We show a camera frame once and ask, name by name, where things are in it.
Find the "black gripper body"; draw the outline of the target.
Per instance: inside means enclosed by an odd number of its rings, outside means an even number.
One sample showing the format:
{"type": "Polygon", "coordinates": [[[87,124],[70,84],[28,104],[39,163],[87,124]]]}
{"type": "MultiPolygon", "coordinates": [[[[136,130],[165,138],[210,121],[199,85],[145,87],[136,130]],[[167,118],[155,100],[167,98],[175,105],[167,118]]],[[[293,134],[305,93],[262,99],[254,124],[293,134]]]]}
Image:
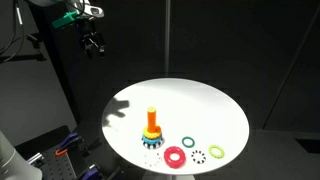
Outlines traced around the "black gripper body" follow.
{"type": "Polygon", "coordinates": [[[89,40],[94,43],[98,40],[95,24],[93,21],[83,20],[80,22],[80,34],[82,35],[82,43],[85,44],[89,40]]]}

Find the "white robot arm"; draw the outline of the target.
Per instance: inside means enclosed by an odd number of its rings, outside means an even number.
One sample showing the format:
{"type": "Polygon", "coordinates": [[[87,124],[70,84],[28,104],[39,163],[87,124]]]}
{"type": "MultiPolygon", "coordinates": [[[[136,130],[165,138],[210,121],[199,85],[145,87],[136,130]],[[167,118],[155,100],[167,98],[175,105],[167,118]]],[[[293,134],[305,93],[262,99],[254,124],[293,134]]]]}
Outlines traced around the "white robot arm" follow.
{"type": "Polygon", "coordinates": [[[49,7],[58,3],[67,6],[67,12],[52,22],[55,29],[74,25],[81,34],[80,45],[88,58],[92,57],[95,47],[101,57],[105,56],[105,41],[102,34],[96,30],[94,21],[104,17],[101,7],[94,6],[90,0],[29,0],[40,7],[49,7]]]}

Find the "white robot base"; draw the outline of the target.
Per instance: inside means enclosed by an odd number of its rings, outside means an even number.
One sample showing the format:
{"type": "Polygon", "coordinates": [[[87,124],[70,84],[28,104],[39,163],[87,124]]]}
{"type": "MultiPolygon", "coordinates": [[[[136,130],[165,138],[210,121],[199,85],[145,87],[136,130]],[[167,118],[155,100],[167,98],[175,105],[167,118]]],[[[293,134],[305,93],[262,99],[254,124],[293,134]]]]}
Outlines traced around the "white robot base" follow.
{"type": "Polygon", "coordinates": [[[0,131],[0,180],[42,180],[42,171],[16,151],[0,131]]]}

